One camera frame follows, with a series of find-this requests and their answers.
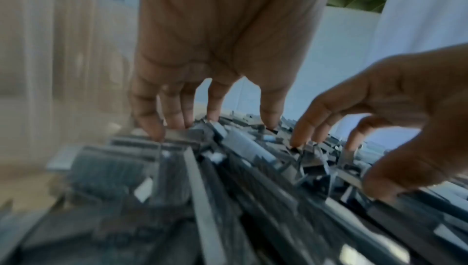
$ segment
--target person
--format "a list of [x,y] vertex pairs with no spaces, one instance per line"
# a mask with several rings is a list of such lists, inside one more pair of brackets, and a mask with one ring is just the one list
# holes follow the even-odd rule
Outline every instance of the person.
[[[141,0],[133,116],[154,139],[193,123],[196,88],[212,78],[207,117],[218,120],[224,96],[241,77],[261,89],[260,115],[274,128],[327,0]],[[322,141],[349,114],[369,113],[351,132],[356,149],[372,131],[421,132],[379,160],[363,181],[382,198],[440,183],[468,166],[468,44],[380,60],[316,97],[291,145]]]

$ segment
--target palm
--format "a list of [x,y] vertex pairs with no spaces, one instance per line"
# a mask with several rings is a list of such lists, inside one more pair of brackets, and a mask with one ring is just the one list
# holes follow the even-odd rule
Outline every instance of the palm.
[[217,119],[224,95],[246,76],[262,90],[262,119],[275,126],[325,3],[141,0],[134,115],[160,137],[149,103],[159,94],[168,126],[190,126],[195,90],[212,78],[208,117]]

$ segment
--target white curtain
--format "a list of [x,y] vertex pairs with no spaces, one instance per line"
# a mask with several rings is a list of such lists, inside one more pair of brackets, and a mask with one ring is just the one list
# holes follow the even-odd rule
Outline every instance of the white curtain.
[[[382,58],[468,42],[468,0],[388,0],[364,67]],[[336,134],[347,137],[362,116],[348,116]],[[368,140],[396,148],[418,133],[379,130]]]

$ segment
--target finger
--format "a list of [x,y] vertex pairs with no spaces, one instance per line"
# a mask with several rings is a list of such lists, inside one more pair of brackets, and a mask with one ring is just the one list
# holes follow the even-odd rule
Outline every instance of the finger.
[[288,94],[289,87],[269,91],[262,89],[260,97],[260,117],[269,129],[274,129],[278,125],[284,111],[284,102]]
[[206,108],[206,117],[208,120],[219,120],[224,97],[227,95],[232,85],[233,83],[223,84],[215,80],[211,81],[210,87],[208,88],[208,105]]
[[341,112],[334,113],[325,119],[325,121],[315,129],[312,135],[312,141],[317,143],[323,142],[327,138],[327,135],[332,127],[346,115],[372,113],[372,111],[372,108],[367,105],[356,105]]
[[439,184],[467,168],[465,116],[441,114],[411,141],[377,161],[365,175],[364,192],[374,198]]
[[357,126],[351,131],[345,149],[354,151],[362,142],[376,129],[391,127],[393,124],[383,117],[371,115],[362,118]]
[[164,138],[165,130],[156,111],[159,86],[150,83],[137,73],[132,77],[129,101],[132,115],[141,128],[155,141]]
[[186,129],[194,123],[195,92],[201,83],[202,81],[186,83],[180,92],[180,107]]
[[366,74],[359,74],[316,97],[297,122],[291,146],[299,147],[306,143],[328,117],[361,103],[366,99],[368,91]]
[[182,130],[185,128],[180,104],[180,92],[183,87],[184,83],[164,85],[159,94],[162,112],[166,119],[167,127],[170,129]]

